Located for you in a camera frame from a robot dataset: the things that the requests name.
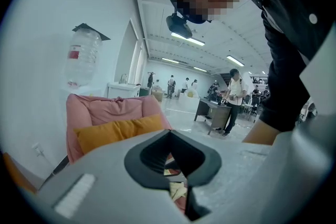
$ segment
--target yellow pillow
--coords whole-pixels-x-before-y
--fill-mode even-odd
[[[74,129],[84,154],[97,147],[131,138],[140,134],[162,130],[159,114],[138,120],[112,121],[105,124]]]

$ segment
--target black shirt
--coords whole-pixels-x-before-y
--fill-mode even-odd
[[[309,98],[299,75],[313,58],[335,20],[332,0],[252,0],[260,9],[273,61],[268,72],[270,95],[260,119],[280,130],[292,130]],[[299,94],[286,105],[287,86]]]
[[[217,86],[213,86],[213,88],[212,88],[212,95],[217,95],[217,91],[218,90],[218,88],[217,88]]]
[[[253,93],[255,93],[254,97],[260,97],[260,92],[259,90],[254,89]]]

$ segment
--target black rubber opening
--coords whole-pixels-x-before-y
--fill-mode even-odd
[[[192,188],[208,184],[221,167],[221,157],[212,148],[177,131],[163,131],[130,149],[124,159],[125,168],[141,186],[169,191],[169,180],[163,176],[169,153],[187,178],[185,215],[196,220],[208,214],[208,209],[196,203]]]

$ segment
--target pink chair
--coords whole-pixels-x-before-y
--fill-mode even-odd
[[[107,99],[70,94],[67,100],[67,152],[70,163],[84,154],[74,129],[111,121],[136,120],[160,114],[164,129],[172,129],[154,96]]]

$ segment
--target shirt button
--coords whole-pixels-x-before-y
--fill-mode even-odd
[[[309,15],[309,20],[310,20],[310,22],[312,23],[312,24],[316,24],[317,23],[317,17],[316,17],[316,15],[315,14],[310,14]]]

